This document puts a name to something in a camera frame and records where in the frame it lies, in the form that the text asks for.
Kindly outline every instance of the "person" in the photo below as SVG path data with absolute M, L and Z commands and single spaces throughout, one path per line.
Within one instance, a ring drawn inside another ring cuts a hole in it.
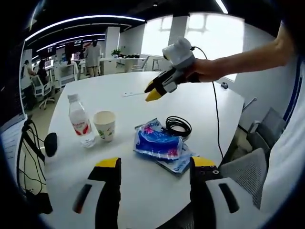
M 280 8 L 284 12 L 295 9 L 295 5 L 290 2 L 278 1 L 278 3 L 277 9 Z M 281 22 L 274 41 L 248 52 L 212 61 L 196 59 L 194 65 L 185 73 L 186 81 L 192 73 L 198 73 L 201 82 L 213 82 L 233 73 L 262 71 L 285 66 L 294 53 L 300 56 L 304 64 L 304 20 L 298 22 L 294 16 L 300 14 L 285 13 L 288 17 Z M 304 65 L 301 74 L 305 77 Z M 269 168 L 260 207 L 263 212 L 275 214 L 285 200 L 292 195 L 302 174 L 305 165 L 304 114 L 305 83 L 302 83 L 290 121 L 270 152 Z
M 101 47 L 97 44 L 97 40 L 92 40 L 92 45 L 86 49 L 84 55 L 86 58 L 86 66 L 90 77 L 98 75 L 98 66 L 100 65 L 100 52 Z
M 38 72 L 37 75 L 40 78 L 42 85 L 46 85 L 48 83 L 48 74 L 47 71 L 44 69 L 45 61 L 41 60 L 38 64 Z
M 33 86 L 31 83 L 31 77 L 35 76 L 36 73 L 32 70 L 29 61 L 26 60 L 21 69 L 21 90 L 24 93 L 24 105 L 28 110 L 32 110 L 35 105 L 35 96 L 33 94 Z

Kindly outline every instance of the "coiled black cable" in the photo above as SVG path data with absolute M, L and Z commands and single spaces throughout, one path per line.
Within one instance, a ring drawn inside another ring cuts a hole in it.
M 175 126 L 183 128 L 184 131 L 175 130 Z M 172 136 L 187 137 L 192 131 L 191 124 L 178 116 L 169 116 L 165 121 L 165 128 L 165 131 Z
M 204 54 L 205 58 L 208 59 L 207 56 L 205 55 L 204 51 L 203 51 L 201 48 L 199 48 L 199 47 L 197 47 L 197 46 L 193 46 L 193 47 L 191 48 L 191 50 L 194 50 L 194 48 L 199 49 L 199 50 Z M 223 155 L 223 152 L 222 152 L 222 150 L 221 150 L 221 148 L 220 148 L 220 141 L 219 141 L 219 132 L 220 132 L 220 131 L 219 131 L 219 115 L 218 115 L 217 96 L 216 96 L 216 90 L 215 90 L 214 82 L 212 82 L 212 84 L 213 84 L 214 95 L 215 95 L 215 103 L 216 103 L 217 130 L 218 130 L 218 133 L 217 133 L 217 143 L 218 143 L 218 148 L 219 148 L 221 157 L 222 157 L 222 159 L 223 159 L 223 158 L 224 158 L 224 155 Z

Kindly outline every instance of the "white pillar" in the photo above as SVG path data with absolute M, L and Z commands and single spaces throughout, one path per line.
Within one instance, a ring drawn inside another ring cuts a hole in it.
M 173 17 L 168 45 L 175 43 L 179 37 L 184 37 L 189 16 Z
M 105 37 L 105 54 L 104 57 L 111 57 L 111 52 L 119 46 L 120 28 L 108 27 Z

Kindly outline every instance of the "person standing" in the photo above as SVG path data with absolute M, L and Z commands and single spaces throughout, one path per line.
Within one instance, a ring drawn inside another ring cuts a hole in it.
M 86 49 L 84 55 L 86 58 L 86 66 L 90 77 L 98 75 L 98 66 L 100 65 L 100 52 L 101 47 L 97 44 L 97 40 L 92 40 L 92 45 Z
M 24 93 L 24 103 L 28 110 L 33 109 L 35 105 L 35 96 L 33 95 L 33 86 L 31 81 L 31 77 L 35 74 L 36 73 L 32 70 L 29 61 L 26 60 L 21 69 L 20 87 L 21 91 Z

